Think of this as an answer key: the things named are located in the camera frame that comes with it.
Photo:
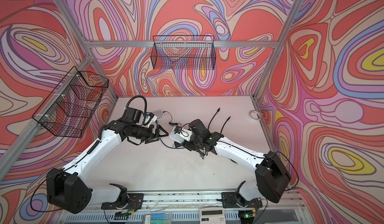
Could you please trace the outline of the white network switch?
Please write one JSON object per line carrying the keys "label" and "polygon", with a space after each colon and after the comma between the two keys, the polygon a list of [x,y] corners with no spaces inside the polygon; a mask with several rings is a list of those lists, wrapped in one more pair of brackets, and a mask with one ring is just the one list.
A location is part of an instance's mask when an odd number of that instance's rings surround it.
{"label": "white network switch", "polygon": [[152,111],[152,114],[157,117],[157,119],[161,119],[164,116],[164,112],[161,109]]}
{"label": "white network switch", "polygon": [[192,131],[186,130],[180,126],[175,126],[170,134],[170,138],[179,144],[184,141],[189,142],[192,136]]}

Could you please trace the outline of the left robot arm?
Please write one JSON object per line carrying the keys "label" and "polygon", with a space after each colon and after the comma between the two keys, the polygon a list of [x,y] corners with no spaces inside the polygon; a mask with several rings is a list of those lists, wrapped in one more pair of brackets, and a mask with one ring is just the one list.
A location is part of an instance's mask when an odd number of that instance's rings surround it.
{"label": "left robot arm", "polygon": [[167,137],[168,132],[156,123],[157,118],[146,109],[141,111],[126,105],[122,117],[102,126],[95,141],[78,157],[47,173],[48,203],[72,214],[99,204],[125,209],[131,200],[126,187],[111,183],[106,188],[93,188],[86,182],[95,167],[121,142],[139,146]]}

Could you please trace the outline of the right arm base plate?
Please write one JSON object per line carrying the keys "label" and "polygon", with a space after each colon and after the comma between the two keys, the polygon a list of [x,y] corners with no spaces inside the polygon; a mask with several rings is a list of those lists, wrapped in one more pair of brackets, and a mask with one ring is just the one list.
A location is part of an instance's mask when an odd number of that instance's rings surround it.
{"label": "right arm base plate", "polygon": [[222,192],[220,200],[223,208],[225,209],[252,208],[258,210],[263,207],[263,203],[260,198],[247,201],[235,192]]}

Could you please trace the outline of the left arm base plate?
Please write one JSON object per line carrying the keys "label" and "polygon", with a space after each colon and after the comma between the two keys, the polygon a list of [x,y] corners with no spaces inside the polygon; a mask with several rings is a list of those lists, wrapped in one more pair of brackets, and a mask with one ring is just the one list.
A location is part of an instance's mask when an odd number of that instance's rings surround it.
{"label": "left arm base plate", "polygon": [[115,202],[102,203],[102,210],[131,210],[137,211],[142,208],[143,193],[120,194]]}

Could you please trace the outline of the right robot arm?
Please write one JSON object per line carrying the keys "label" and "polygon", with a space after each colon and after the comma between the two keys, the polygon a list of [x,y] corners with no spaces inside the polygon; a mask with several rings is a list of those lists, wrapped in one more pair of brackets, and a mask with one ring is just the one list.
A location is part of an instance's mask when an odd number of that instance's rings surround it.
{"label": "right robot arm", "polygon": [[246,207],[253,200],[265,198],[278,203],[291,182],[291,175],[275,152],[260,153],[245,148],[222,133],[210,132],[203,122],[196,119],[188,124],[188,128],[176,126],[171,138],[175,147],[183,147],[198,152],[201,158],[208,153],[225,157],[255,174],[255,179],[243,181],[230,198],[222,198],[224,205]]}

